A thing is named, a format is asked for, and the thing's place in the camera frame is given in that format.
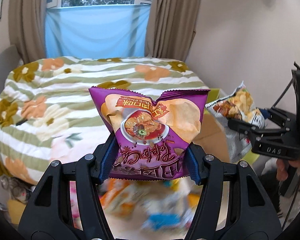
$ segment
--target headboard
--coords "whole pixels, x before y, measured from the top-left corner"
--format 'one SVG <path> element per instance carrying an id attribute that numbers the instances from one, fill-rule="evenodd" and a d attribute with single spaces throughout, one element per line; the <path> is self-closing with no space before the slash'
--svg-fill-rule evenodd
<path id="1" fill-rule="evenodd" d="M 20 58 L 15 45 L 11 45 L 0 54 L 0 93 L 4 88 L 4 82 L 9 72 L 18 66 Z"/>

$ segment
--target striped bedding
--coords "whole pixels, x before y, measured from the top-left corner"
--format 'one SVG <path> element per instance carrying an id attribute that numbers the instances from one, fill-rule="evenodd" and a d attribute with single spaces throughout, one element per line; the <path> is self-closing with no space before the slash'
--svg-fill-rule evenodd
<path id="1" fill-rule="evenodd" d="M 19 66 L 0 95 L 0 175 L 36 185 L 52 160 L 77 161 L 104 143 L 109 131 L 91 86 L 153 99 L 165 90 L 206 88 L 185 63 L 170 59 L 60 57 Z"/>

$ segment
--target bowl illustration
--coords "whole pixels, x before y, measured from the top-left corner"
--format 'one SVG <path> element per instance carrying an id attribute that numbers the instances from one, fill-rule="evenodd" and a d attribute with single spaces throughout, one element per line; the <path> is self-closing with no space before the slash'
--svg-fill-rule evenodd
<path id="1" fill-rule="evenodd" d="M 125 108 L 120 125 L 123 136 L 140 145 L 158 143 L 168 135 L 169 127 L 152 119 L 150 112 L 140 108 Z"/>

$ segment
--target curtain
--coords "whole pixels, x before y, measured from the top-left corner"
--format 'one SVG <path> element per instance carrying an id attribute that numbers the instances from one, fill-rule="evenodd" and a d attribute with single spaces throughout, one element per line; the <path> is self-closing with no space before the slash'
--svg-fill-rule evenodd
<path id="1" fill-rule="evenodd" d="M 145 54 L 185 61 L 195 35 L 200 0 L 152 0 Z"/>
<path id="2" fill-rule="evenodd" d="M 150 5 L 48 9 L 47 57 L 143 57 L 149 12 Z"/>
<path id="3" fill-rule="evenodd" d="M 45 58 L 44 18 L 47 0 L 10 0 L 9 37 L 24 63 Z"/>

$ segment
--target black device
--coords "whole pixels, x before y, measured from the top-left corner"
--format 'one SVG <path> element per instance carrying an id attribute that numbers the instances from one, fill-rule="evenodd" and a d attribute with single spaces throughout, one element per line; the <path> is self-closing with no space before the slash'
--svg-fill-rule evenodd
<path id="1" fill-rule="evenodd" d="M 300 67 L 294 63 L 297 70 L 292 70 L 292 79 L 279 99 L 270 109 L 266 109 L 269 120 L 280 126 L 279 129 L 259 129 L 249 123 L 229 119 L 230 129 L 247 135 L 251 141 L 251 151 L 260 155 L 276 157 L 284 160 L 300 159 Z M 297 114 L 276 108 L 277 103 L 287 92 L 291 84 L 296 94 Z M 288 179 L 280 183 L 279 193 L 291 197 L 297 189 L 300 168 L 293 168 L 286 163 Z"/>
<path id="2" fill-rule="evenodd" d="M 118 143 L 111 133 L 105 144 L 75 163 L 53 161 L 22 215 L 18 231 L 24 239 L 114 240 L 96 184 L 101 184 L 106 177 L 102 171 L 108 166 L 109 155 L 116 156 L 117 152 Z M 247 162 L 223 163 L 191 143 L 186 150 L 185 163 L 191 178 L 204 185 L 185 240 L 273 240 L 282 233 L 270 198 Z M 83 231 L 73 227 L 70 180 L 76 181 Z M 224 181 L 230 182 L 228 215 L 226 226 L 216 231 Z"/>

